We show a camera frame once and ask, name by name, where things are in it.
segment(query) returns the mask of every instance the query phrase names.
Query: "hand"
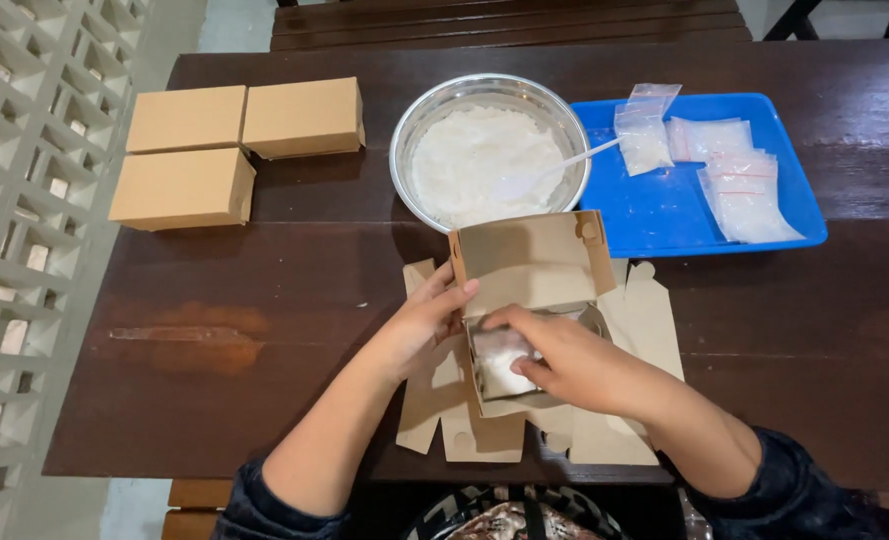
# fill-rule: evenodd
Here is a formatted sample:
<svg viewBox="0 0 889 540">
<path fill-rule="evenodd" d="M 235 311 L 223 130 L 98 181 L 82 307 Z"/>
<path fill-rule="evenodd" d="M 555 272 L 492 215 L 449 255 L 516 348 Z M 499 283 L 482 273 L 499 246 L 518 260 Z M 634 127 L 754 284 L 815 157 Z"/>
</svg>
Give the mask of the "hand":
<svg viewBox="0 0 889 540">
<path fill-rule="evenodd" d="M 519 358 L 511 371 L 549 394 L 584 410 L 633 420 L 654 414 L 661 395 L 657 387 L 665 382 L 662 370 L 567 317 L 538 318 L 511 304 L 492 313 L 484 326 L 502 324 L 520 332 L 547 362 Z"/>
<path fill-rule="evenodd" d="M 419 367 L 415 355 L 429 341 L 440 344 L 462 331 L 458 310 L 478 292 L 478 281 L 447 287 L 454 280 L 451 261 L 428 278 L 367 344 L 375 349 L 388 374 L 402 382 Z"/>
</svg>

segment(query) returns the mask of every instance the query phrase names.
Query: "dark sleeve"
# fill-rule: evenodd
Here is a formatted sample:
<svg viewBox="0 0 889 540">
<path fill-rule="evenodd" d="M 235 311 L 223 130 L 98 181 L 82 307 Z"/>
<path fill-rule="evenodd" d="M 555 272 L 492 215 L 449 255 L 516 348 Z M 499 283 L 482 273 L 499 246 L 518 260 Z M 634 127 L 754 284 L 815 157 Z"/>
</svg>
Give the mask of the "dark sleeve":
<svg viewBox="0 0 889 540">
<path fill-rule="evenodd" d="M 324 540 L 335 538 L 345 515 L 306 514 L 268 489 L 261 474 L 264 459 L 238 469 L 231 500 L 218 518 L 211 540 Z"/>
<path fill-rule="evenodd" d="M 754 432 L 761 466 L 748 493 L 723 499 L 686 487 L 715 538 L 889 539 L 889 510 L 834 485 L 792 438 L 761 427 Z"/>
</svg>

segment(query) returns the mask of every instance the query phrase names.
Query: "white lattice wall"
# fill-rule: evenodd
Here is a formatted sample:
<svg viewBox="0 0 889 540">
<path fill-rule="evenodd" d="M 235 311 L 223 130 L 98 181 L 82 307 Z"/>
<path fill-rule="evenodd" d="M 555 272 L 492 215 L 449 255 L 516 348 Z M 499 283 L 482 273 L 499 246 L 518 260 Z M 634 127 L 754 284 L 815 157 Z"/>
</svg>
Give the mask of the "white lattice wall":
<svg viewBox="0 0 889 540">
<path fill-rule="evenodd" d="M 76 307 L 81 284 L 100 279 L 90 253 L 108 252 L 107 204 L 150 8 L 0 0 L 0 537 L 23 475 L 39 473 L 47 450 L 33 444 L 42 402 L 69 375 L 54 366 L 78 354 L 69 332 L 80 335 L 87 317 L 72 325 L 69 313 L 90 312 Z"/>
</svg>

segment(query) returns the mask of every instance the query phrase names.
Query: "white powder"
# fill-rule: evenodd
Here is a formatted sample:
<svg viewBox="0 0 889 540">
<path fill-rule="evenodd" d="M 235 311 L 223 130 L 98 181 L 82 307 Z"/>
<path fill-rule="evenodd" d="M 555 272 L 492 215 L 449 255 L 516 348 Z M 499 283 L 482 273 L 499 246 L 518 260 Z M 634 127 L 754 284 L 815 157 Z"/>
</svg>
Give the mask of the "white powder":
<svg viewBox="0 0 889 540">
<path fill-rule="evenodd" d="M 527 195 L 498 201 L 503 177 L 528 178 L 564 160 L 551 130 L 541 132 L 523 112 L 492 106 L 456 110 L 433 124 L 414 148 L 411 177 L 424 211 L 455 229 L 497 219 L 545 214 L 563 172 L 537 182 Z"/>
</svg>

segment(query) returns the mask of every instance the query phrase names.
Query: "floor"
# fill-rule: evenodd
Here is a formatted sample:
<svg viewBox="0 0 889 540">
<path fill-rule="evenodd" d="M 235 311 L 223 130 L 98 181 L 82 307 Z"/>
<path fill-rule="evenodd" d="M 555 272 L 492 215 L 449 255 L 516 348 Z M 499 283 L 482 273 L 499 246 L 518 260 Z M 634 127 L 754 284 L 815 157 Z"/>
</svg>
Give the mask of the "floor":
<svg viewBox="0 0 889 540">
<path fill-rule="evenodd" d="M 301 4 L 324 0 L 301 0 Z M 751 34 L 760 40 L 791 0 L 737 0 Z M 265 52 L 268 50 L 274 0 L 207 0 L 198 52 Z M 825 0 L 815 9 L 811 20 L 822 39 L 880 38 L 889 19 L 889 0 Z M 60 527 L 54 537 L 66 539 L 98 537 L 160 538 L 167 511 L 171 481 L 166 479 L 113 478 L 106 493 L 101 478 L 56 478 L 43 484 L 41 497 L 54 496 L 54 490 L 77 494 L 80 504 L 74 522 Z M 101 501 L 105 501 L 100 510 Z M 41 520 L 56 520 L 54 514 L 41 513 Z"/>
</svg>

